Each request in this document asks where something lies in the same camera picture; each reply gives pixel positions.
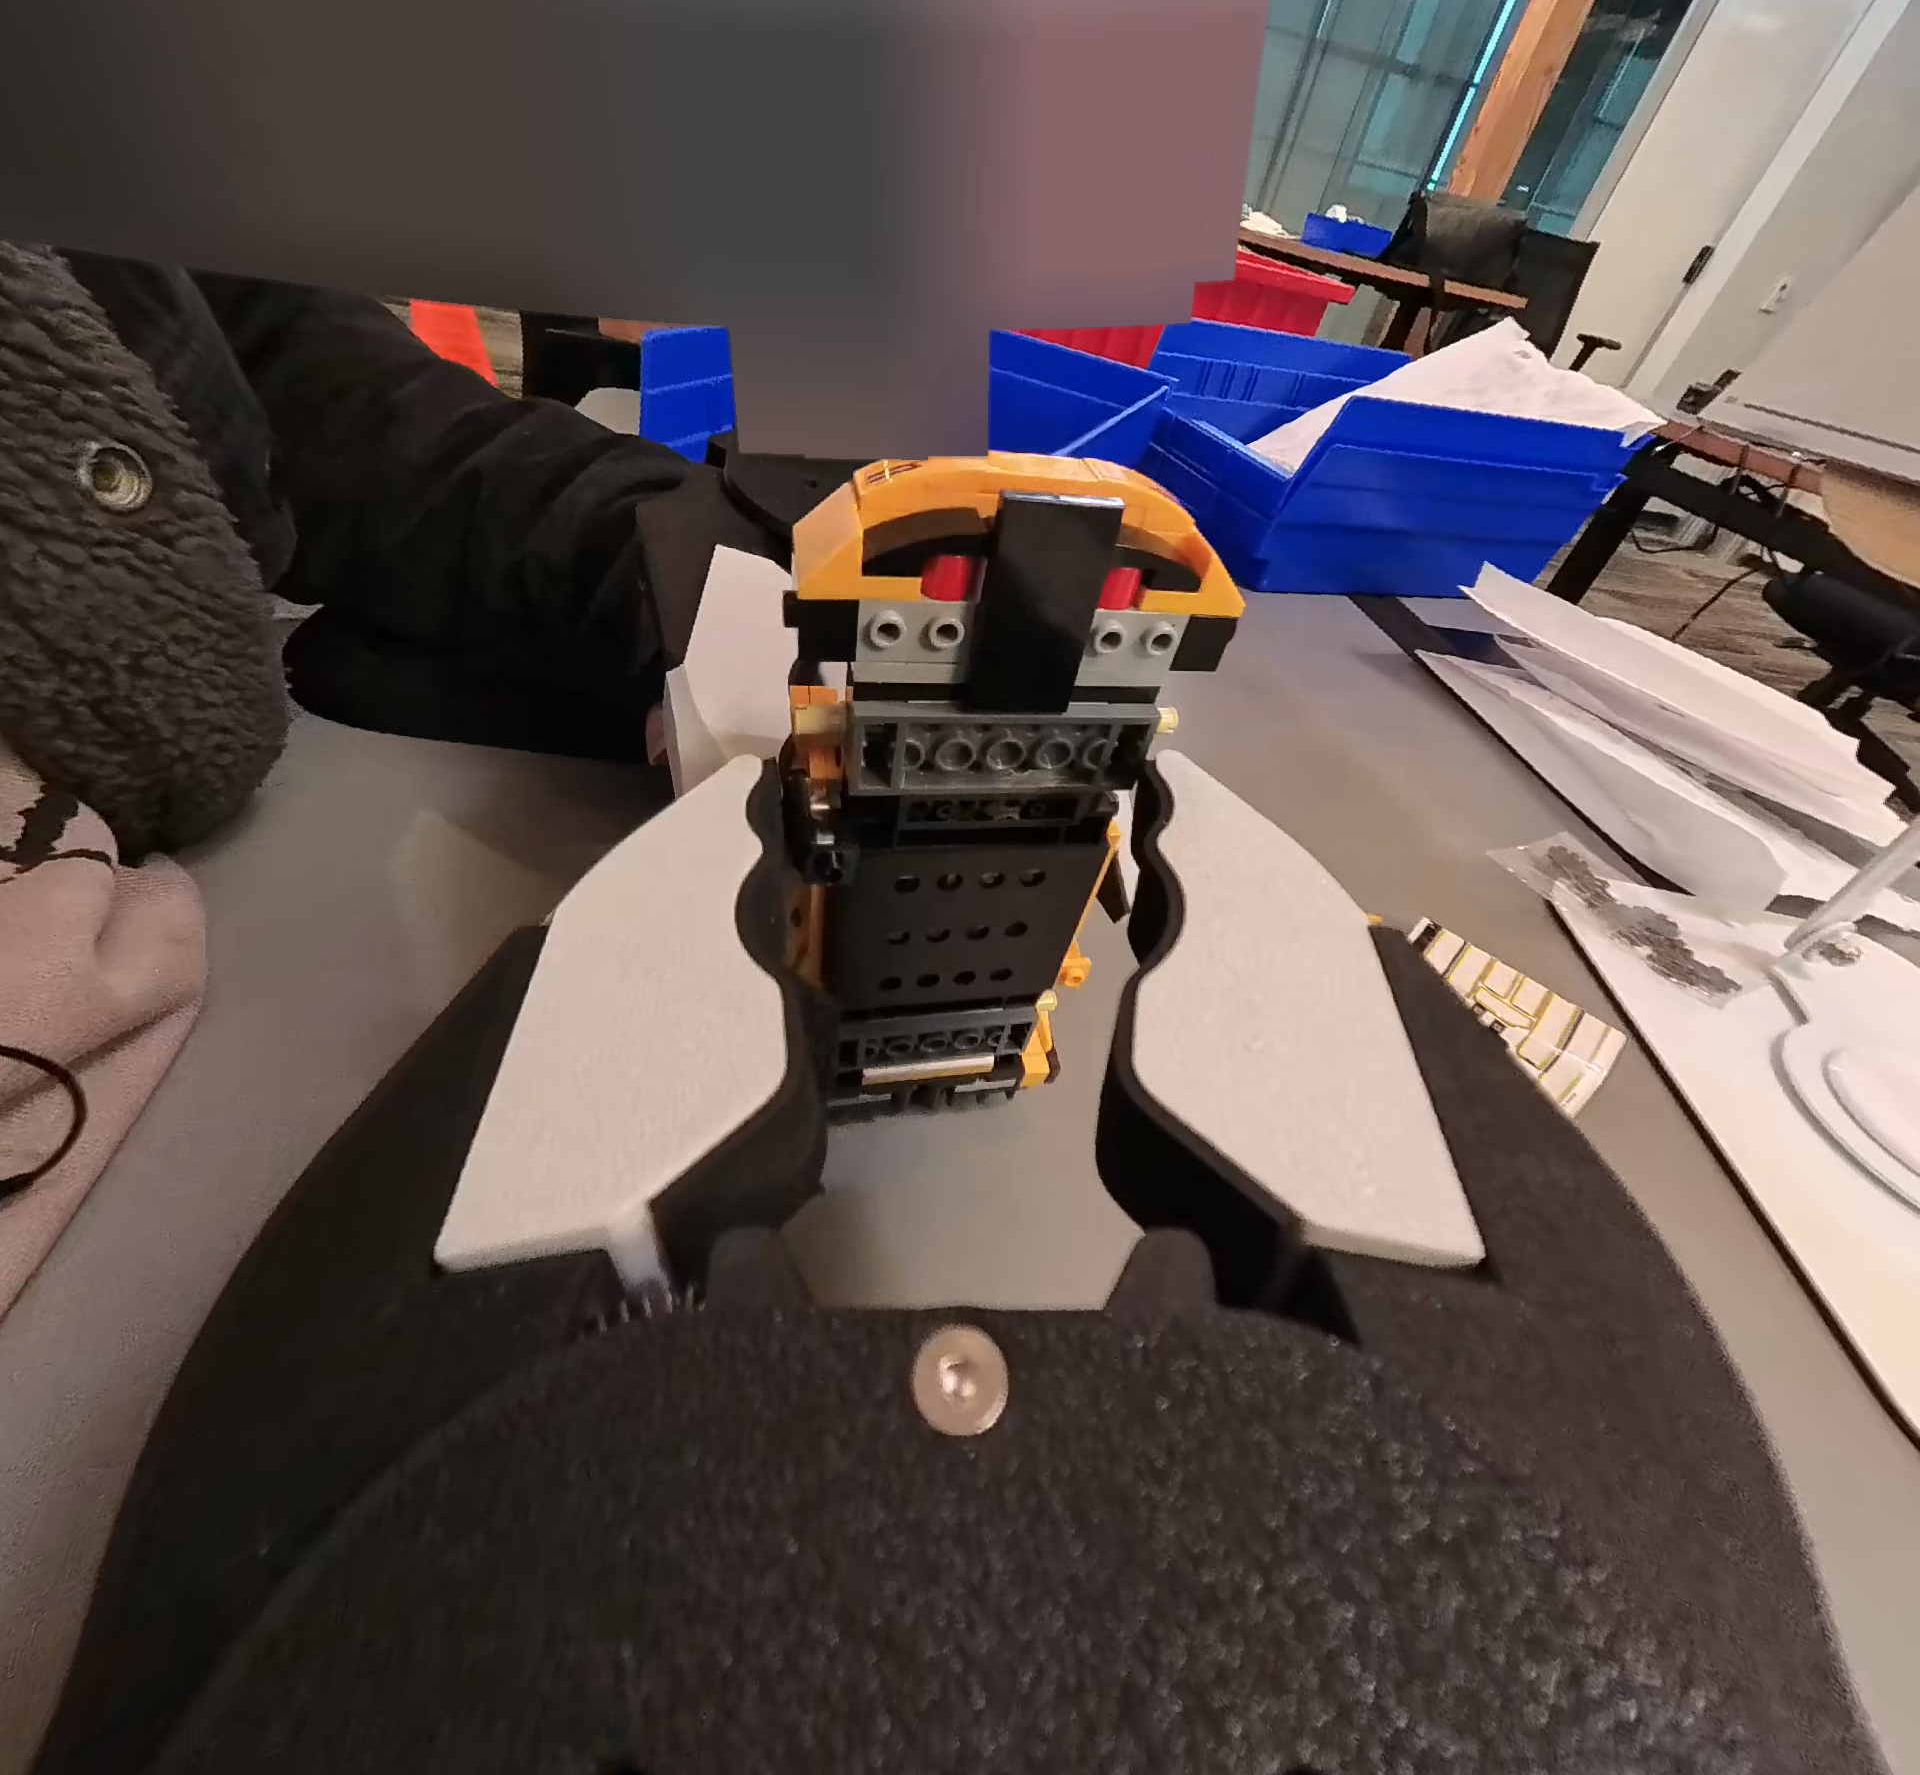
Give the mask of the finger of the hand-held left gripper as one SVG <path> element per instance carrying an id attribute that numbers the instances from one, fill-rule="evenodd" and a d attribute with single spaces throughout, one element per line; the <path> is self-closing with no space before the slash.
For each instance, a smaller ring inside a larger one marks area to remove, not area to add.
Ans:
<path id="1" fill-rule="evenodd" d="M 674 796 L 736 757 L 777 757 L 790 739 L 795 632 L 785 623 L 786 574 L 730 544 L 715 547 L 682 662 L 665 674 L 661 741 Z"/>

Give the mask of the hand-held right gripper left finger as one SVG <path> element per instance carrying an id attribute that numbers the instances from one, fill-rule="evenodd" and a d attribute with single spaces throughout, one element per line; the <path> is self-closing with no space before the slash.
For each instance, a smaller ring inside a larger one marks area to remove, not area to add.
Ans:
<path id="1" fill-rule="evenodd" d="M 604 1257 L 692 1293 L 822 1187 L 819 1009 L 790 971 L 780 773 L 736 757 L 544 926 L 436 1237 L 446 1275 Z"/>

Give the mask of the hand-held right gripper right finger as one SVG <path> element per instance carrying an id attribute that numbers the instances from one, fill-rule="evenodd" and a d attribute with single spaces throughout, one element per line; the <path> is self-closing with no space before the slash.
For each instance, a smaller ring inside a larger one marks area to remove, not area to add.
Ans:
<path id="1" fill-rule="evenodd" d="M 1115 1009 L 1096 1168 L 1142 1230 L 1216 1275 L 1312 1254 L 1484 1262 L 1373 922 L 1253 805 L 1180 753 L 1132 816 L 1136 975 Z"/>

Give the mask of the orange black lego car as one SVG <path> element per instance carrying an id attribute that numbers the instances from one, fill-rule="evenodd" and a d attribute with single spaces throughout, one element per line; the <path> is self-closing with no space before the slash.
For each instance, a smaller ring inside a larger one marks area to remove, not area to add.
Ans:
<path id="1" fill-rule="evenodd" d="M 1125 910 L 1165 690 L 1242 595 L 1172 494 L 1097 459 L 874 461 L 790 537 L 790 968 L 829 1122 L 1057 1074 L 1087 917 Z"/>

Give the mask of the lego sticker sheet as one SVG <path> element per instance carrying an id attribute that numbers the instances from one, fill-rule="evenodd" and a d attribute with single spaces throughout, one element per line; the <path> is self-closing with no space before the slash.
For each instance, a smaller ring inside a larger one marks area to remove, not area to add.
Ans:
<path id="1" fill-rule="evenodd" d="M 1615 1073 L 1626 1034 L 1461 933 L 1417 920 L 1409 946 L 1569 1119 Z"/>

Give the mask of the blue plastic bin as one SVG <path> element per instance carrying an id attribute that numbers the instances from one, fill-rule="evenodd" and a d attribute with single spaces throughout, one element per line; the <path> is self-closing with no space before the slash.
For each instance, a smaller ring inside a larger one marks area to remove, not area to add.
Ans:
<path id="1" fill-rule="evenodd" d="M 665 327 L 639 340 L 638 436 L 721 465 L 731 437 L 731 347 L 723 327 Z M 1132 368 L 1022 331 L 991 331 L 988 449 L 1136 468 L 1165 399 L 1162 373 Z"/>
<path id="2" fill-rule="evenodd" d="M 1252 452 L 1269 426 L 1406 361 L 1253 327 L 1167 327 L 1152 368 L 1177 389 L 1138 471 L 1191 514 L 1240 589 L 1448 596 L 1484 564 L 1534 582 L 1648 437 L 1364 401 L 1298 471 Z"/>

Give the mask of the red plastic bin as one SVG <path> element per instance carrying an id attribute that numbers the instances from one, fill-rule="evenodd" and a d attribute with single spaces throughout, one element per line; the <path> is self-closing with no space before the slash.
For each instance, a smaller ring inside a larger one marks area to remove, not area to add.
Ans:
<path id="1" fill-rule="evenodd" d="M 1191 324 L 1253 327 L 1314 338 L 1332 306 L 1354 301 L 1354 282 L 1306 272 L 1256 252 L 1240 252 L 1233 276 L 1191 291 Z M 1146 368 L 1165 338 L 1162 324 L 1138 327 L 1033 327 L 1034 340 Z"/>
<path id="2" fill-rule="evenodd" d="M 482 315 L 472 306 L 405 301 L 403 316 L 426 350 L 495 387 L 492 352 Z"/>

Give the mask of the clear plastic bag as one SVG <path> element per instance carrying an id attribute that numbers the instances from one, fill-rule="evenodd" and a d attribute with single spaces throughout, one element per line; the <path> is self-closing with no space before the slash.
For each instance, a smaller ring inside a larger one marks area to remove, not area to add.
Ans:
<path id="1" fill-rule="evenodd" d="M 1572 832 L 1489 851 L 1489 861 L 1544 899 L 1547 907 L 1582 917 L 1599 940 L 1668 988 L 1722 1005 L 1755 982 L 1700 953 L 1681 922 L 1651 904 L 1648 887 L 1615 878 Z"/>

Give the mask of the white paper booklet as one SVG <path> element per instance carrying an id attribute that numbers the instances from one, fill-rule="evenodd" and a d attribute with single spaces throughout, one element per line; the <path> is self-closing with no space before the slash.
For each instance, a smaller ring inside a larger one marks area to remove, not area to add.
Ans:
<path id="1" fill-rule="evenodd" d="M 1719 917 L 1831 899 L 1906 832 L 1811 707 L 1489 564 L 1465 599 L 1494 635 L 1425 665 L 1618 854 Z"/>

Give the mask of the wooden table black legs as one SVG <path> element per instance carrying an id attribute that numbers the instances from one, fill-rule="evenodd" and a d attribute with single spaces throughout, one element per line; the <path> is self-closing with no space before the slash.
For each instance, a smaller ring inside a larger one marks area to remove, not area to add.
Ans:
<path id="1" fill-rule="evenodd" d="M 1286 265 L 1332 273 L 1344 282 L 1373 288 L 1381 301 L 1396 306 L 1384 347 L 1417 358 L 1433 344 L 1433 329 L 1448 312 L 1495 312 L 1498 316 L 1520 316 L 1524 296 L 1461 282 L 1445 273 L 1409 272 L 1381 259 L 1348 256 L 1299 242 L 1298 237 L 1270 237 L 1256 227 L 1240 227 L 1237 244 Z"/>

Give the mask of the white paper sheet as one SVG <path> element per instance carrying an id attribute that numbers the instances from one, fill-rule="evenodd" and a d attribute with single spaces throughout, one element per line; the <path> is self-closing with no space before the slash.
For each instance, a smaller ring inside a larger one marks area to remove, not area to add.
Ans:
<path id="1" fill-rule="evenodd" d="M 1252 440 L 1252 452 L 1280 471 L 1298 471 L 1341 409 L 1364 401 L 1587 426 L 1615 433 L 1621 445 L 1636 445 L 1665 420 L 1585 373 L 1560 368 L 1507 316 L 1439 352 L 1413 358 L 1404 368 L 1370 387 L 1334 396 L 1298 419 L 1269 426 Z"/>

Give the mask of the black office chair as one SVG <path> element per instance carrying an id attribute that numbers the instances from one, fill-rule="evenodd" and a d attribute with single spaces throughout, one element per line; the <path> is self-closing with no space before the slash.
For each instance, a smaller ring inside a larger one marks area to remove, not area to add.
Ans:
<path id="1" fill-rule="evenodd" d="M 1918 717 L 1918 605 L 1814 569 L 1766 579 L 1763 605 L 1821 662 L 1795 700 L 1854 739 L 1861 760 L 1893 766 L 1897 753 L 1869 730 L 1869 717 L 1879 704 Z"/>
<path id="2" fill-rule="evenodd" d="M 1495 201 L 1416 194 L 1381 259 L 1427 280 L 1425 306 L 1433 312 L 1427 355 L 1511 316 L 1550 358 L 1572 324 L 1598 252 L 1598 242 L 1534 227 L 1524 214 Z M 1442 282 L 1520 295 L 1524 302 L 1520 312 L 1445 306 Z"/>

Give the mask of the wooden desk black frame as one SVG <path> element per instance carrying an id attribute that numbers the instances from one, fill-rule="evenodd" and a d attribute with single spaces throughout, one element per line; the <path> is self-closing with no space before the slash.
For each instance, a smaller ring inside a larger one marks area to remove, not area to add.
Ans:
<path id="1" fill-rule="evenodd" d="M 1745 445 L 1707 423 L 1668 420 L 1631 456 L 1621 484 L 1560 560 L 1547 590 L 1582 602 L 1651 501 L 1795 569 L 1879 590 L 1886 599 L 1918 590 L 1913 577 L 1879 574 L 1845 547 L 1828 521 L 1802 504 L 1817 497 L 1821 497 L 1817 461 Z"/>

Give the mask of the wooden post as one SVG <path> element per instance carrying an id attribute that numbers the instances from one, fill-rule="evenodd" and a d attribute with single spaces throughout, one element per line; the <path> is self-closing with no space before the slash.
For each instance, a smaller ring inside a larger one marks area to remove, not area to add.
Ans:
<path id="1" fill-rule="evenodd" d="M 1456 159 L 1451 194 L 1502 201 L 1598 0 L 1527 0 Z"/>

